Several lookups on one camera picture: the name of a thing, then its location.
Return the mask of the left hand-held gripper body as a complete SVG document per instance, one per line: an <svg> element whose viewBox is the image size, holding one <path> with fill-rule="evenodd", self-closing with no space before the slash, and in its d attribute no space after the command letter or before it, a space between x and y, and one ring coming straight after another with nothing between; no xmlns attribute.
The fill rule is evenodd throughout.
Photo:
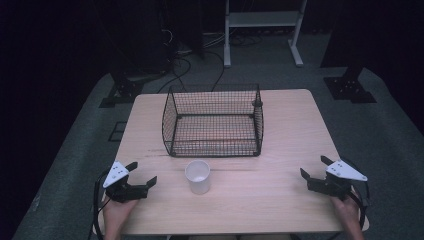
<svg viewBox="0 0 424 240"><path fill-rule="evenodd" d="M113 162L103 183L106 195L110 199L124 203L147 197L149 188L146 185L130 185L128 183L129 173L122 163Z"/></svg>

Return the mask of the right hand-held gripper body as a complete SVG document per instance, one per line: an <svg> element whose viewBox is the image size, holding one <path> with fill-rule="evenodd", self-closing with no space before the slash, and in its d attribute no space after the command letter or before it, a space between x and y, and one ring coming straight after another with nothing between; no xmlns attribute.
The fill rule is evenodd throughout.
<svg viewBox="0 0 424 240"><path fill-rule="evenodd" d="M310 191L324 195L338 197L344 200L352 189L353 181L366 183L368 178L349 165L342 159L334 161L330 166L326 165L326 177L324 179L312 178L307 182L307 188Z"/></svg>

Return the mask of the person's left hand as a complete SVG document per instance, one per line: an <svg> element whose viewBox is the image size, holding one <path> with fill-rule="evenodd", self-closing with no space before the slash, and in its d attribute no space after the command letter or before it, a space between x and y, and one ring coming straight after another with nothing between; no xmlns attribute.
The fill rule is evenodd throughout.
<svg viewBox="0 0 424 240"><path fill-rule="evenodd" d="M105 232L107 234L120 233L139 201L130 200L121 203L111 200L109 197L106 197L105 201L103 208Z"/></svg>

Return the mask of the person's right hand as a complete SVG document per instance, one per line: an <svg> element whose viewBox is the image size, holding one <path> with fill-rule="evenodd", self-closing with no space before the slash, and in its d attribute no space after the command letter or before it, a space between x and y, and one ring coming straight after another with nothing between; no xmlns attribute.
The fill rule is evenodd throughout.
<svg viewBox="0 0 424 240"><path fill-rule="evenodd" d="M347 197L345 200L331 197L330 201L334 207L336 217L345 231L361 230L359 207L351 197Z"/></svg>

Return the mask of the translucent white plastic cup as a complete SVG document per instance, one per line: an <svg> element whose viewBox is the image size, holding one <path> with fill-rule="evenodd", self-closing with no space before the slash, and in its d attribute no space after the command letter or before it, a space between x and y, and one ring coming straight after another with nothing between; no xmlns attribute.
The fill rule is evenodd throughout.
<svg viewBox="0 0 424 240"><path fill-rule="evenodd" d="M202 195L209 191L211 169L203 160L193 160L185 168L185 177L194 194Z"/></svg>

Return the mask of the black stand base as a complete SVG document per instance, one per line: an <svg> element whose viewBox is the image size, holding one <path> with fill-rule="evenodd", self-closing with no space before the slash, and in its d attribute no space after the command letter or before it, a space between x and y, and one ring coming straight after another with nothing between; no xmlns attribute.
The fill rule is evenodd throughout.
<svg viewBox="0 0 424 240"><path fill-rule="evenodd" d="M359 81L363 68L350 66L342 76L325 77L324 82L335 100L351 103L375 103L374 96L366 91Z"/></svg>
<svg viewBox="0 0 424 240"><path fill-rule="evenodd" d="M144 85L160 79L165 72L145 72L141 70L128 70L112 72L113 86L109 94L102 99L100 108L113 108L117 104L133 103L141 94Z"/></svg>

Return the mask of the white metal stand frame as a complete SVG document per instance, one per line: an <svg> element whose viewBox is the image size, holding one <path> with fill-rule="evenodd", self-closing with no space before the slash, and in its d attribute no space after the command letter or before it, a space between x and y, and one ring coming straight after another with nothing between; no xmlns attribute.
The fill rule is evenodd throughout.
<svg viewBox="0 0 424 240"><path fill-rule="evenodd" d="M288 40L294 63L297 67L304 65L297 48L297 42L303 23L308 0L301 0L301 5L296 11L273 12L231 12L230 0L225 5L223 66L231 66L230 30L235 28L261 28L261 27L293 27L294 33Z"/></svg>

